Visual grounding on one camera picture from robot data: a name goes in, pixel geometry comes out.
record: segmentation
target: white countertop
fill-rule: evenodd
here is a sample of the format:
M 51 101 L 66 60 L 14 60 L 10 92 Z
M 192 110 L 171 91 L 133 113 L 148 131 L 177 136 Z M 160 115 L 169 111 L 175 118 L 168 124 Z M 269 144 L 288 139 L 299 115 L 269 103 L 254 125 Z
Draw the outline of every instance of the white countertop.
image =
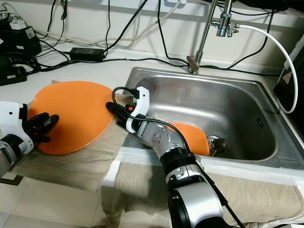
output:
M 59 46 L 59 49 L 63 51 L 69 51 L 70 45 L 61 44 Z M 111 51 L 109 53 L 108 58 L 143 58 L 154 56 L 155 55 L 151 53 L 115 49 L 114 51 Z M 56 53 L 40 59 L 42 63 L 47 63 L 50 65 L 59 63 L 63 60 L 64 58 Z M 187 71 L 187 69 L 185 68 L 173 67 L 155 61 L 113 61 L 100 64 L 73 64 L 55 71 L 41 72 L 30 75 L 28 76 L 27 82 L 1 86 L 0 100 L 21 102 L 27 104 L 34 99 L 36 93 L 39 90 L 51 84 L 52 80 L 62 82 L 89 81 L 99 83 L 111 89 L 114 89 L 117 86 L 125 85 L 131 72 L 131 69 L 136 66 L 177 72 Z M 272 89 L 276 84 L 277 78 L 212 69 L 201 69 L 200 74 L 260 81 L 265 86 L 266 90 L 277 105 L 275 95 L 272 92 Z M 106 176 L 106 179 L 108 181 L 113 180 L 113 178 L 115 177 L 115 170 L 119 165 L 120 159 L 121 158 L 118 158 L 116 162 L 113 162 L 110 172 Z M 258 181 L 296 185 L 300 187 L 300 190 L 302 190 L 302 186 L 304 186 L 304 171 L 269 168 L 252 164 L 241 164 L 231 161 L 220 161 L 206 157 L 202 157 L 201 163 L 203 164 L 205 171 L 207 172 L 213 172 L 217 174 L 224 174 Z

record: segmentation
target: sink basin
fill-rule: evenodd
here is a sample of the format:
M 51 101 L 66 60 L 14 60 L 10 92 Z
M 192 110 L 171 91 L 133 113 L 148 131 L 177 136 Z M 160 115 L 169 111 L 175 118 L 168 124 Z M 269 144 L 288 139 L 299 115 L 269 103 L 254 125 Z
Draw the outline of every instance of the sink basin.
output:
M 148 115 L 224 138 L 213 159 L 304 169 L 304 151 L 258 81 L 133 68 L 126 84 L 150 91 Z M 124 146 L 143 148 L 134 137 Z

